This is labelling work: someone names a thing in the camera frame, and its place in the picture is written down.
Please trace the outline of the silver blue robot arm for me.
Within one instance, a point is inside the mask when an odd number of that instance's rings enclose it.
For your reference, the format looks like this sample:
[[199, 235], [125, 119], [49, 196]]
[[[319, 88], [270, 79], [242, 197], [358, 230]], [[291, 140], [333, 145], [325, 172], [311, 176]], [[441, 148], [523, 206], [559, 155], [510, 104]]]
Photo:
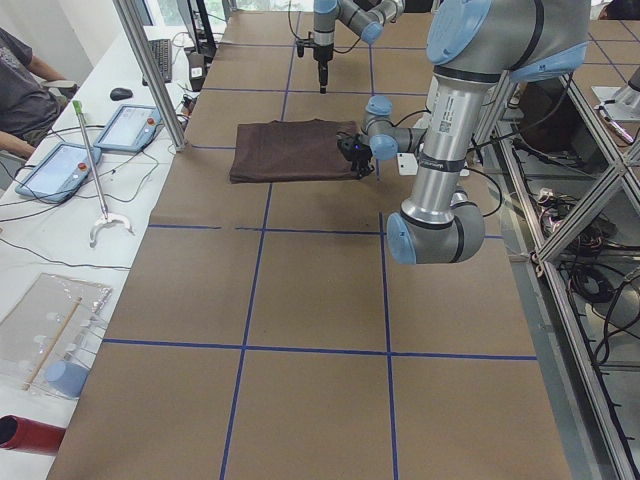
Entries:
[[393, 127], [383, 96], [369, 100], [362, 124], [378, 160], [420, 150], [412, 193], [387, 220], [397, 262], [463, 262], [479, 250], [483, 216], [458, 181], [486, 92], [504, 72], [518, 83], [575, 71], [589, 20], [587, 1], [447, 1], [438, 9], [427, 39], [438, 82], [427, 129]]
[[355, 1], [316, 0], [313, 3], [313, 30], [306, 39], [298, 41], [298, 54], [302, 56], [305, 48], [313, 51], [318, 67], [319, 92], [325, 94], [327, 90], [337, 22], [372, 45], [382, 34], [384, 26], [395, 21], [404, 10], [404, 1], [384, 0], [370, 10], [364, 10]]

